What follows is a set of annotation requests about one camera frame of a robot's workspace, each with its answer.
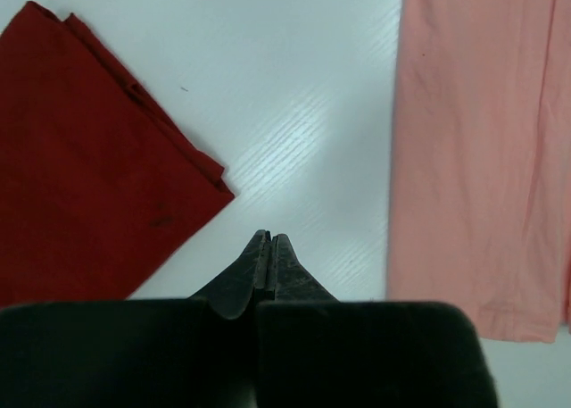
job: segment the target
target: pink cloth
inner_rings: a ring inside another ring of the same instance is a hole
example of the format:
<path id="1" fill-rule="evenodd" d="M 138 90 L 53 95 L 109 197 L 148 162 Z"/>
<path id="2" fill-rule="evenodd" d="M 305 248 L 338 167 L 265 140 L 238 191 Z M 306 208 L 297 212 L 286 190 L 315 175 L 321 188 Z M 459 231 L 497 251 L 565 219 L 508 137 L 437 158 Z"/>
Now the pink cloth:
<path id="1" fill-rule="evenodd" d="M 388 291 L 482 337 L 569 315 L 571 0 L 405 0 Z"/>

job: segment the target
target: white surface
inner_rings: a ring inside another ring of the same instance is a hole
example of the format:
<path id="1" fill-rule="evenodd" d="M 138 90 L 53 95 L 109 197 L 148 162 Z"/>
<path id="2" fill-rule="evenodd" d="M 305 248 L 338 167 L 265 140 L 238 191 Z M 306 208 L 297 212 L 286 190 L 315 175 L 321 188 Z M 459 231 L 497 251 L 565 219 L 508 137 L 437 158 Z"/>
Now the white surface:
<path id="1" fill-rule="evenodd" d="M 0 26 L 25 1 L 0 0 Z M 401 0 L 37 1 L 86 21 L 238 194 L 135 297 L 191 295 L 256 229 L 338 298 L 384 297 Z M 484 349 L 503 406 L 571 404 L 567 333 Z"/>

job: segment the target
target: folded fabric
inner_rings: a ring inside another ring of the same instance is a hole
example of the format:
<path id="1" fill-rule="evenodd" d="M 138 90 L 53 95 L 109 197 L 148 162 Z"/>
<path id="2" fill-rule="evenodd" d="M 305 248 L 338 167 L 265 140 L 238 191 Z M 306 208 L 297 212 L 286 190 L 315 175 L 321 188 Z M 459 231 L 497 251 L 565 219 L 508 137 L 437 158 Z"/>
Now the folded fabric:
<path id="1" fill-rule="evenodd" d="M 482 337 L 569 314 L 571 0 L 404 0 L 388 293 Z"/>
<path id="2" fill-rule="evenodd" d="M 0 306 L 128 296 L 234 197 L 73 14 L 13 18 L 0 97 Z"/>

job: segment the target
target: black object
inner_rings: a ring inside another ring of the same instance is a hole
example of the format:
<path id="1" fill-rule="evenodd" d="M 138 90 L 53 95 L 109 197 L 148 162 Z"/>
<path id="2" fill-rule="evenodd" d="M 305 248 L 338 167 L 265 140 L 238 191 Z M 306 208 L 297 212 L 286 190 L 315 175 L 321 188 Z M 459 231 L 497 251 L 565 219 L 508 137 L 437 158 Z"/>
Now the black object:
<path id="1" fill-rule="evenodd" d="M 498 406 L 459 310 L 339 303 L 267 231 L 186 300 L 0 312 L 0 407 L 238 408 L 249 385 L 261 408 Z"/>

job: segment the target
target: dark red fabric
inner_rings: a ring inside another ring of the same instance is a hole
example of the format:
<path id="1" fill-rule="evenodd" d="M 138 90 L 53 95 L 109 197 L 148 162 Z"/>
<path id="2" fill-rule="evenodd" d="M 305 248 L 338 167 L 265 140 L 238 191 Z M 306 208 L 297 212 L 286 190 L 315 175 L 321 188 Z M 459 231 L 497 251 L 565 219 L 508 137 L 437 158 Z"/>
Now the dark red fabric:
<path id="1" fill-rule="evenodd" d="M 74 15 L 0 36 L 0 306 L 128 296 L 233 199 L 222 171 Z"/>

